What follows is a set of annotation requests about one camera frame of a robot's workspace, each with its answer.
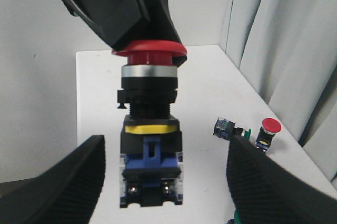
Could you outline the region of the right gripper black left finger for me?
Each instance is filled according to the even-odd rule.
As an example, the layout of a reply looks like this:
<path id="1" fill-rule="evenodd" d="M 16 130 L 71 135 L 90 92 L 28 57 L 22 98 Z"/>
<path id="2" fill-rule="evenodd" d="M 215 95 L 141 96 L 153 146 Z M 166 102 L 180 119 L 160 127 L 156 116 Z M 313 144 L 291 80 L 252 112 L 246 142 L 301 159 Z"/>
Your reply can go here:
<path id="1" fill-rule="evenodd" d="M 40 176 L 1 196 L 1 223 L 89 223 L 105 168 L 105 138 L 93 135 Z"/>

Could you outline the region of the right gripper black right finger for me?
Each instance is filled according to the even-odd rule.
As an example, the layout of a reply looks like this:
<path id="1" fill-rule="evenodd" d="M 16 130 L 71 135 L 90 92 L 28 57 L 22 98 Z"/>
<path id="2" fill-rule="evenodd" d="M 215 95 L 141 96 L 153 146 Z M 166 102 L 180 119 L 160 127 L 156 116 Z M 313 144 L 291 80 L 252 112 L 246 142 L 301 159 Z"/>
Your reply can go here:
<path id="1" fill-rule="evenodd" d="M 230 140 L 226 179 L 240 223 L 336 223 L 336 199 L 290 174 L 244 137 Z"/>

